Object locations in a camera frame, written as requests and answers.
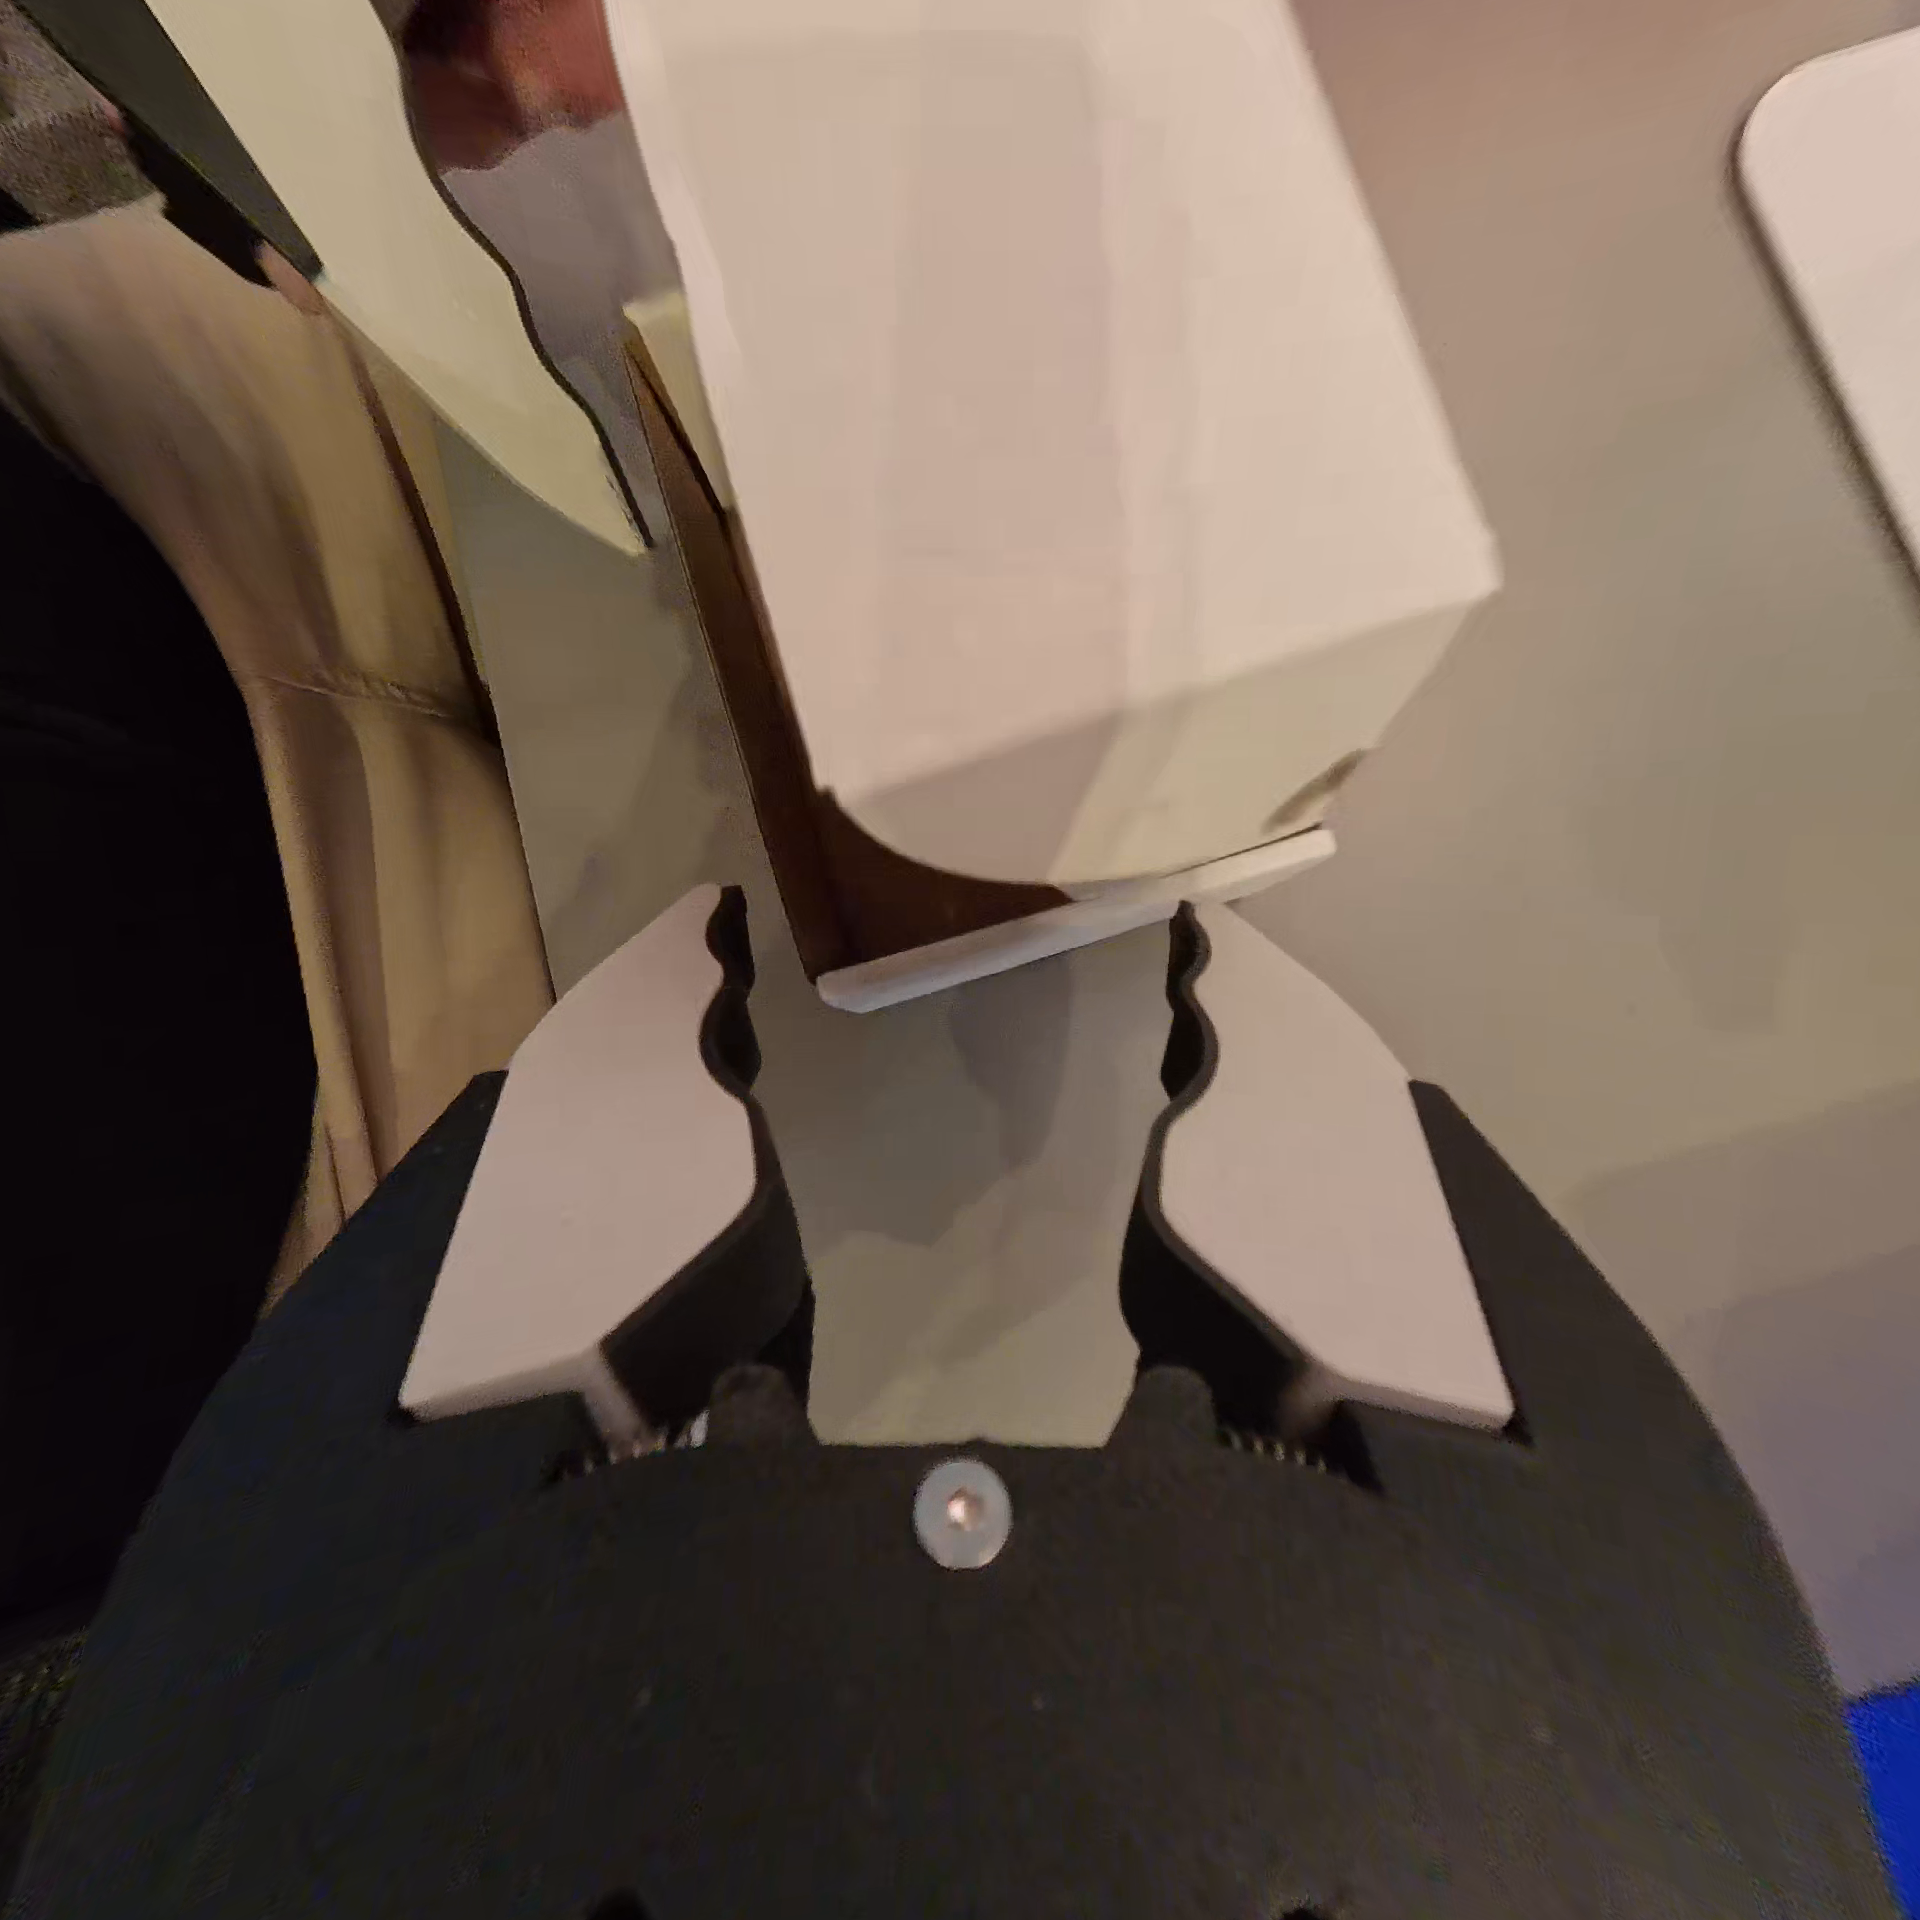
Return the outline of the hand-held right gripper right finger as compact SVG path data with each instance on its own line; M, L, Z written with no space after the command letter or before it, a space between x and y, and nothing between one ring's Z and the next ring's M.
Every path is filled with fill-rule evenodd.
M1121 1251L1136 1375L1255 1435L1343 1407L1500 1432L1518 1404L1407 1068L1222 903L1168 926L1168 1043Z

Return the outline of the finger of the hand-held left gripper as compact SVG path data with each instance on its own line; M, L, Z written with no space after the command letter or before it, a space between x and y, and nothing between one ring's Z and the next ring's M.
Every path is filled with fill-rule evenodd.
M524 494L617 553L654 481L614 400L666 278L608 4L160 3L167 41L319 261L328 305Z

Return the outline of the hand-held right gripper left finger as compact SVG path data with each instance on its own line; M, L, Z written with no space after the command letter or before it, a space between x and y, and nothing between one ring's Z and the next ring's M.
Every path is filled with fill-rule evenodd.
M598 1449L662 1451L760 1369L808 1420L814 1284L758 1096L755 981L745 894L703 881L518 1046L401 1380L407 1414L572 1396Z

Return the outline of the white cardboard box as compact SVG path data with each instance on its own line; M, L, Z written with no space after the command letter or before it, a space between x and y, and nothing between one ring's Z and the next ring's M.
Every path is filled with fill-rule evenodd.
M608 4L638 384L842 1013L1266 894L1502 582L1290 4Z

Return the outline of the blue cloth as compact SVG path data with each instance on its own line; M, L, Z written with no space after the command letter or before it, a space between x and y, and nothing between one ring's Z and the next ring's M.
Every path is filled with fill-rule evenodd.
M1918 1916L1918 1679L1848 1705L1866 1798L1894 1897Z

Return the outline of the white rounded board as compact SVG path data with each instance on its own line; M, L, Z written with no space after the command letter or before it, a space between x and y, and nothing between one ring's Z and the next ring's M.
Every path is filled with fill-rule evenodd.
M1736 175L1848 441L1918 572L1918 29L1808 60L1744 119Z

